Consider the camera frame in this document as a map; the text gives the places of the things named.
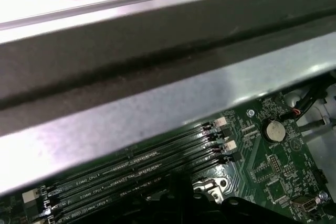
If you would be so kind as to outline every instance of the green circuit board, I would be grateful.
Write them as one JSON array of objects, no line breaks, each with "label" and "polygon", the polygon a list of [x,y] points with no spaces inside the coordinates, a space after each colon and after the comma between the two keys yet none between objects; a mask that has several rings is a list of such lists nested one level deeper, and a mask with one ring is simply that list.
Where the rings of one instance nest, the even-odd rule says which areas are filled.
[{"label": "green circuit board", "polygon": [[[83,187],[83,189],[80,189],[79,187],[85,186],[85,183],[91,180],[100,179],[100,176],[104,176],[99,175],[100,172],[97,171],[98,169],[111,169],[113,167],[117,171],[120,167],[126,167],[127,165],[131,166],[135,163],[149,162],[151,158],[156,158],[155,162],[157,163],[158,159],[156,155],[158,155],[159,150],[162,148],[165,149],[165,152],[162,152],[160,155],[163,155],[163,158],[166,159],[173,159],[179,153],[191,151],[190,148],[186,147],[184,147],[184,151],[180,149],[186,142],[192,146],[195,142],[200,141],[200,137],[213,134],[216,137],[220,136],[216,139],[216,142],[220,146],[224,146],[224,153],[228,155],[240,153],[241,158],[234,162],[227,162],[226,164],[219,164],[220,162],[218,162],[211,168],[203,169],[201,172],[193,174],[194,189],[198,182],[203,182],[207,179],[225,181],[225,185],[220,187],[220,197],[217,195],[215,197],[213,192],[208,192],[214,196],[216,201],[236,196],[302,223],[336,223],[336,218],[326,215],[319,205],[314,210],[315,214],[317,213],[319,216],[319,220],[316,221],[311,212],[307,213],[300,210],[292,202],[296,197],[306,195],[316,196],[321,191],[326,192],[327,196],[330,194],[323,177],[317,177],[317,174],[319,175],[319,172],[317,172],[319,171],[318,167],[316,167],[295,120],[287,119],[281,121],[286,132],[281,142],[275,143],[265,139],[265,134],[263,134],[265,121],[275,120],[280,115],[288,113],[288,111],[289,108],[285,105],[281,93],[257,99],[240,105],[237,108],[219,112],[203,120],[188,123],[177,130],[156,136],[137,145],[129,146],[101,160],[76,167],[57,177],[51,178],[49,181],[45,181],[44,185],[53,185],[52,187],[56,188],[58,185],[65,186],[71,183],[74,187],[78,187],[73,189],[76,193],[81,190],[83,191],[80,199],[82,197],[91,197],[91,193],[86,193],[87,190],[91,190],[90,188]],[[216,125],[218,119],[221,119],[221,125],[219,126]],[[211,126],[205,131],[200,130],[200,125],[205,124]],[[168,146],[172,146],[174,149],[173,156],[167,155],[171,151],[171,149],[168,150]],[[146,155],[135,155],[139,150],[144,149],[151,150],[146,152]],[[116,160],[120,160],[121,158],[128,161],[125,161],[120,166],[119,161],[117,162]],[[116,184],[127,181],[124,180],[125,177],[123,176],[123,179]],[[328,196],[326,201],[332,201],[332,199]],[[22,192],[5,199],[0,199],[0,223],[34,223],[30,221],[30,217],[26,213],[26,206],[23,207]]]},{"label": "green circuit board", "polygon": [[[290,201],[299,195],[328,192],[326,185],[318,183],[313,171],[318,168],[308,146],[294,120],[286,120],[286,138],[281,143],[269,143],[261,134],[265,119],[276,118],[288,108],[282,95],[259,99],[236,109],[224,111],[215,118],[224,116],[225,129],[232,135],[243,159],[228,165],[219,165],[209,171],[206,177],[224,177],[229,186],[224,198],[237,196],[252,201],[275,212],[304,223],[314,222],[302,211],[294,208]],[[249,117],[248,110],[255,115]],[[335,218],[321,213],[319,223],[336,223]]]}]

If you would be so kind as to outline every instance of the electronic component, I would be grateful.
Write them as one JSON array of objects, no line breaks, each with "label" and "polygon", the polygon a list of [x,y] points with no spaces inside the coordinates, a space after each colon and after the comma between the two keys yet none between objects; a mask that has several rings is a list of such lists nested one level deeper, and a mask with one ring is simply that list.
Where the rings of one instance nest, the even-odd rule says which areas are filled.
[{"label": "electronic component", "polygon": [[303,212],[310,212],[317,208],[317,203],[314,197],[308,195],[300,195],[290,201],[297,209]]},{"label": "electronic component", "polygon": [[284,187],[280,180],[275,180],[267,184],[266,188],[268,190],[272,202],[274,203],[278,202],[281,198],[283,198],[286,195]]},{"label": "electronic component", "polygon": [[39,197],[38,189],[33,189],[22,194],[22,199],[24,203],[33,201]]},{"label": "electronic component", "polygon": [[315,169],[312,172],[313,172],[314,178],[315,178],[315,180],[318,184],[324,185],[324,184],[328,183],[328,180],[325,177],[325,174],[324,174],[323,170]]},{"label": "electronic component", "polygon": [[265,179],[273,176],[274,171],[273,171],[272,167],[269,164],[267,164],[267,165],[263,165],[263,166],[255,169],[252,172],[252,175],[254,175],[253,178],[256,182],[261,182],[261,181],[264,181]]},{"label": "electronic component", "polygon": [[224,137],[229,137],[232,136],[232,130],[231,128],[227,128],[227,127],[220,127],[220,129],[222,130],[222,133],[224,135]]},{"label": "electronic component", "polygon": [[227,143],[224,144],[224,149],[226,151],[232,151],[235,148],[237,148],[237,144],[236,144],[236,142],[234,140],[231,140],[231,141],[229,141],[229,142],[227,142]]},{"label": "electronic component", "polygon": [[271,165],[272,165],[272,167],[274,169],[274,172],[275,173],[281,172],[281,166],[279,164],[277,155],[275,155],[275,154],[274,155],[270,155],[268,157],[268,159],[269,159],[269,161],[270,161],[270,163],[271,163]]},{"label": "electronic component", "polygon": [[214,121],[215,127],[221,127],[227,124],[226,118],[222,116]]},{"label": "electronic component", "polygon": [[262,127],[262,135],[269,143],[280,143],[286,137],[286,129],[277,120],[266,120]]}]

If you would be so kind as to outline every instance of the wire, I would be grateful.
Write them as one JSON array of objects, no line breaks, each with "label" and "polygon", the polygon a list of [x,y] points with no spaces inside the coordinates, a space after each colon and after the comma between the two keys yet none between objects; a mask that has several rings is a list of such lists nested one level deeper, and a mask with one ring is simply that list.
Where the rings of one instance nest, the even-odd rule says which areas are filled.
[{"label": "wire", "polygon": [[293,112],[295,113],[296,116],[301,115],[301,110],[296,109],[296,108],[292,108]]},{"label": "wire", "polygon": [[[330,118],[329,120],[330,120],[330,124],[328,124],[328,125],[331,125],[331,126],[336,125],[336,119]],[[309,131],[309,130],[317,129],[317,128],[320,128],[320,127],[325,126],[325,125],[326,125],[325,121],[323,119],[321,119],[321,120],[318,120],[318,121],[315,121],[315,122],[311,122],[311,123],[307,123],[307,124],[305,124],[303,126],[300,126],[299,130],[301,132],[304,132],[304,131]]]}]

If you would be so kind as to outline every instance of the black plastic part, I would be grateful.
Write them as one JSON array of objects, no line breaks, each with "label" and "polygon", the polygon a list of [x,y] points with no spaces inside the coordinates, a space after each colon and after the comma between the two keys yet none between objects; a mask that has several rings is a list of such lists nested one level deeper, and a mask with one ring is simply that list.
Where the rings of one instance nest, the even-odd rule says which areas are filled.
[{"label": "black plastic part", "polygon": [[228,223],[262,224],[299,224],[300,222],[285,217],[277,212],[253,204],[247,200],[230,197],[223,201],[221,211]]},{"label": "black plastic part", "polygon": [[313,175],[314,175],[314,178],[315,178],[316,182],[319,185],[325,185],[325,184],[328,183],[328,180],[327,180],[323,170],[315,169],[315,170],[313,170]]},{"label": "black plastic part", "polygon": [[279,121],[280,122],[283,122],[283,121],[288,120],[288,119],[295,119],[295,113],[293,111],[290,111],[286,114],[282,114],[281,116],[279,116]]},{"label": "black plastic part", "polygon": [[240,161],[242,160],[243,156],[241,155],[240,152],[235,152],[235,153],[232,153],[232,162],[237,162],[237,161]]},{"label": "black plastic part", "polygon": [[232,135],[232,130],[231,128],[226,128],[224,126],[220,127],[220,129],[222,130],[222,133],[224,135],[224,137],[228,137]]},{"label": "black plastic part", "polygon": [[331,216],[336,217],[336,203],[331,202],[331,203],[325,204],[322,207],[322,209],[327,215],[331,215]]}]

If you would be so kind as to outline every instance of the black dimm slot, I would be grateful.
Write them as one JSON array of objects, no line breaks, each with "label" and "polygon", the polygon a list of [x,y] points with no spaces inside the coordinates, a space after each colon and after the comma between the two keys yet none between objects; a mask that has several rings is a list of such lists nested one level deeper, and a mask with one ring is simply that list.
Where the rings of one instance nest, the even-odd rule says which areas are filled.
[{"label": "black dimm slot", "polygon": [[[196,170],[199,170],[199,166],[204,167],[208,162],[212,162],[212,165],[213,165],[213,161],[217,156],[220,156],[220,154],[214,153],[210,156],[203,157],[199,160],[191,161],[191,162],[189,162],[189,165],[187,165],[185,167],[188,167],[188,171],[193,173]],[[139,193],[139,192],[137,190],[132,191],[131,194],[123,192],[121,194],[113,194],[113,195],[107,196],[105,198],[99,199],[95,202],[92,202],[92,203],[86,205],[86,206],[80,207],[76,210],[73,210],[71,212],[68,212],[68,213],[64,214],[64,216],[59,221],[57,221],[56,223],[59,224],[59,223],[64,223],[64,222],[68,222],[68,221],[78,220],[78,219],[80,219],[84,216],[87,216],[87,215],[90,215],[90,214],[96,212],[97,210],[103,209],[103,208],[111,205],[114,202],[117,202],[118,200],[120,200],[125,195],[130,196],[134,193]]]},{"label": "black dimm slot", "polygon": [[201,145],[197,149],[194,149],[193,151],[189,151],[188,156],[181,157],[180,154],[177,154],[177,155],[174,155],[172,157],[166,158],[165,161],[160,161],[158,163],[153,163],[150,166],[148,166],[148,167],[146,167],[146,168],[144,168],[144,169],[142,169],[142,170],[140,170],[136,173],[130,173],[129,175],[125,175],[122,178],[113,179],[113,180],[109,181],[108,183],[104,184],[104,186],[103,186],[104,190],[102,190],[101,187],[100,188],[96,187],[96,188],[94,188],[94,190],[92,188],[90,188],[86,191],[82,191],[78,194],[70,196],[70,197],[62,200],[59,204],[59,207],[61,207],[61,208],[64,207],[64,211],[70,211],[70,210],[78,207],[79,205],[83,205],[86,202],[96,200],[97,198],[103,197],[106,194],[110,194],[110,193],[112,193],[116,190],[120,190],[120,189],[124,188],[125,186],[132,186],[132,183],[138,183],[137,180],[143,181],[147,177],[153,176],[152,172],[154,172],[154,171],[155,171],[154,176],[156,176],[157,173],[161,172],[162,169],[166,170],[167,167],[169,169],[171,169],[172,166],[176,166],[178,164],[185,163],[184,159],[186,159],[186,158],[195,159],[195,158],[198,158],[200,155],[204,155],[204,153],[199,153],[199,152],[204,152],[203,145]]},{"label": "black dimm slot", "polygon": [[[201,141],[192,141],[192,142],[189,142],[188,144],[185,144],[183,145],[182,147],[179,148],[180,152],[183,151],[183,150],[186,150],[186,149],[189,149],[189,148],[192,148],[192,147],[196,147],[196,146],[200,146],[202,149],[201,150],[204,150],[203,147],[205,147],[205,144],[208,143],[207,142],[207,139],[203,139]],[[161,158],[165,158],[165,157],[169,157],[170,159],[174,159],[175,156],[174,155],[174,152],[166,152],[165,155],[163,155]],[[158,158],[156,158],[155,160],[151,160],[149,161],[150,164],[153,164],[154,161],[157,161]],[[96,194],[98,193],[101,193],[103,192],[104,190],[107,190],[108,192],[107,193],[110,193],[109,192],[109,186],[111,186],[111,184],[113,184],[114,181],[118,181],[118,179],[113,179],[113,180],[108,180],[102,184],[98,184],[96,186],[93,186],[89,189],[86,189],[84,191],[81,191],[79,193],[76,193],[76,194],[72,194],[66,198],[63,198],[61,199],[60,203],[57,204],[58,207],[57,208],[62,208],[62,207],[65,207],[67,205],[70,205],[70,204],[74,204],[78,201],[81,201],[85,198],[88,198],[88,197],[94,197]]]},{"label": "black dimm slot", "polygon": [[[191,128],[191,129],[189,129],[187,131],[181,132],[181,133],[179,133],[179,134],[177,134],[175,136],[172,136],[172,137],[169,137],[169,138],[165,138],[163,141],[160,141],[159,143],[148,145],[148,146],[146,146],[146,148],[135,150],[134,155],[140,155],[143,152],[148,152],[152,148],[160,147],[160,146],[162,146],[162,145],[164,145],[164,144],[166,144],[166,143],[168,143],[170,141],[178,140],[181,137],[189,136],[191,134],[200,133],[202,130],[203,130],[203,126],[199,125],[197,127]],[[113,163],[116,163],[116,162],[126,161],[127,159],[128,159],[127,156],[123,156],[123,157],[119,157],[117,159],[113,159],[113,160],[110,160],[110,161],[105,161],[105,162],[103,162],[103,163],[101,163],[99,165],[96,165],[96,166],[93,166],[93,167],[81,170],[80,172],[77,172],[75,174],[71,174],[68,177],[66,177],[66,178],[58,181],[57,185],[64,184],[64,183],[66,183],[69,180],[72,180],[72,179],[75,179],[75,178],[77,178],[79,176],[82,176],[83,174],[94,172],[95,170],[101,169],[101,168],[103,168],[106,165],[110,165],[110,164],[113,164]]]},{"label": "black dimm slot", "polygon": [[[179,148],[181,145],[183,145],[183,141],[187,141],[190,142],[190,141],[194,141],[198,138],[199,136],[198,135],[194,135],[194,136],[188,136],[188,137],[184,137],[184,138],[181,138],[173,143],[171,143],[169,146],[162,146],[160,148],[157,148],[155,150],[152,150],[151,153],[153,153],[153,155],[151,155],[151,153],[147,153],[148,154],[148,157],[147,158],[144,158],[144,164],[139,164],[139,163],[135,163],[136,165],[138,165],[138,167],[140,165],[146,165],[148,162],[146,162],[147,160],[152,160],[151,158],[153,158],[154,156],[158,156],[159,153],[155,154],[155,152],[163,152],[163,150],[167,150],[166,148],[171,148],[172,145],[176,145],[174,149],[176,148]],[[72,191],[74,190],[75,192],[76,191],[79,191],[79,190],[83,190],[85,189],[86,187],[88,186],[91,186],[93,183],[99,183],[105,179],[110,179],[111,176],[108,176],[106,175],[106,172],[111,172],[113,173],[112,176],[115,177],[115,176],[120,176],[122,173],[125,172],[125,168],[128,168],[128,164],[129,166],[132,166],[134,165],[134,163],[132,162],[125,162],[125,163],[119,163],[119,164],[116,164],[116,165],[113,165],[113,166],[109,166],[109,167],[106,167],[104,169],[101,169],[99,171],[96,171],[94,173],[91,173],[91,174],[88,174],[84,177],[80,177],[80,178],[77,178],[75,180],[72,180],[70,182],[67,182],[67,183],[64,183],[62,185],[59,185],[57,186],[57,188],[53,191],[51,191],[48,196],[51,197],[51,196],[55,196],[55,195],[60,195],[62,194],[63,192],[66,193],[67,191]]]},{"label": "black dimm slot", "polygon": [[[140,188],[144,189],[146,186],[150,186],[150,185],[155,184],[157,182],[158,182],[158,180],[153,180],[151,182],[144,183],[141,186],[139,186],[139,190],[140,190]],[[91,202],[91,203],[89,203],[85,206],[77,208],[74,211],[71,211],[71,212],[68,212],[68,213],[64,214],[58,221],[56,221],[56,224],[65,223],[65,222],[69,222],[69,221],[73,221],[73,220],[78,220],[79,218],[90,215],[90,214],[92,214],[92,213],[94,213],[98,210],[101,210],[101,209],[111,205],[114,202],[119,201],[121,198],[122,197],[118,193],[106,196],[104,198],[101,198],[99,200]]]}]

